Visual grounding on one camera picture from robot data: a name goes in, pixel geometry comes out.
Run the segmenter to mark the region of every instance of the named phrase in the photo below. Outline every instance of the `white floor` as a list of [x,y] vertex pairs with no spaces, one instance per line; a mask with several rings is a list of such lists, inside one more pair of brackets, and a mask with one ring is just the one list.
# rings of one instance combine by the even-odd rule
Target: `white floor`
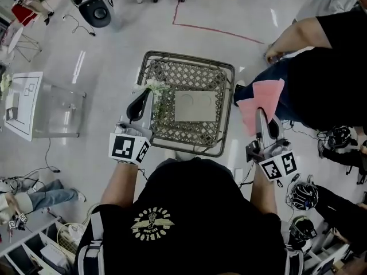
[[[63,15],[71,14],[81,25],[89,27],[69,0],[49,0],[55,10],[50,25],[45,27],[43,22],[37,21],[27,28],[26,34],[40,41],[43,51],[31,64],[16,54],[12,66],[15,72],[43,71],[55,82],[71,84],[79,54],[82,50],[86,52],[75,84],[87,93],[81,135],[78,139],[52,139],[48,155],[49,164],[61,169],[54,178],[60,178],[68,187],[78,188],[87,197],[83,205],[66,203],[55,207],[67,221],[82,221],[107,185],[116,165],[107,157],[109,135],[126,108],[126,98],[147,51],[160,50],[227,62],[236,68],[237,80],[244,78],[251,82],[266,68],[262,54],[267,45],[292,22],[305,0],[186,0],[178,7],[177,1],[152,3],[144,0],[137,4],[135,0],[114,0],[122,28],[118,32],[110,28],[96,29],[97,36],[91,37],[83,29],[72,34],[77,23],[71,17],[63,21]],[[302,125],[296,125],[295,129],[315,135]],[[356,185],[356,169],[346,176],[345,166],[318,157],[316,140],[292,130],[286,131],[286,136],[294,146],[302,179],[313,174],[318,184],[353,202],[361,200],[366,187]],[[216,161],[243,168],[245,176],[249,170],[245,146],[250,141],[240,113],[233,107],[225,152]],[[29,143],[5,128],[0,134],[0,144],[3,176],[23,175],[45,166],[48,139]],[[142,164],[147,175],[163,159],[164,150],[153,147]],[[52,178],[49,174],[47,170],[42,172],[45,178]],[[284,220],[292,216],[284,202],[289,181],[284,180],[284,187],[276,189],[279,215]],[[145,180],[139,175],[136,197],[144,185]],[[244,186],[242,191],[249,198],[251,186]],[[316,225],[321,221],[314,210],[307,214]]]

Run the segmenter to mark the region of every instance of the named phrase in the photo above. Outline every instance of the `pink paper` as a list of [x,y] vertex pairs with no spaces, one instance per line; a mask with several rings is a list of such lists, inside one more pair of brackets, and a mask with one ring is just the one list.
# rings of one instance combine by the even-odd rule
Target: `pink paper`
[[237,101],[250,136],[256,133],[256,111],[263,108],[270,122],[278,105],[280,94],[284,88],[284,80],[264,80],[252,84],[253,98]]

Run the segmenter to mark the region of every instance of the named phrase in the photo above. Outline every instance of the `black shirt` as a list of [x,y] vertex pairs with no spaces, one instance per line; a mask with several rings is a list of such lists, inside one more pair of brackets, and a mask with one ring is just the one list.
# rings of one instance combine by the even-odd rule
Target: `black shirt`
[[[164,165],[132,208],[97,211],[106,274],[284,274],[279,217],[262,215],[213,161]],[[88,225],[79,249],[91,239]]]
[[291,59],[293,108],[313,129],[367,127],[367,14],[359,8],[317,19],[332,49],[314,48]]

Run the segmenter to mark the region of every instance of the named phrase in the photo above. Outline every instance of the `wire basket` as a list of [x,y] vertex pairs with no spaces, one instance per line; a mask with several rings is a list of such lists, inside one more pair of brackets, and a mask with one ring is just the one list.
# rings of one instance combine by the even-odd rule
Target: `wire basket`
[[[192,56],[149,51],[138,84],[157,80],[168,86],[154,103],[152,145],[196,155],[219,157],[224,152],[233,93],[233,66]],[[216,121],[175,121],[176,91],[216,92]]]

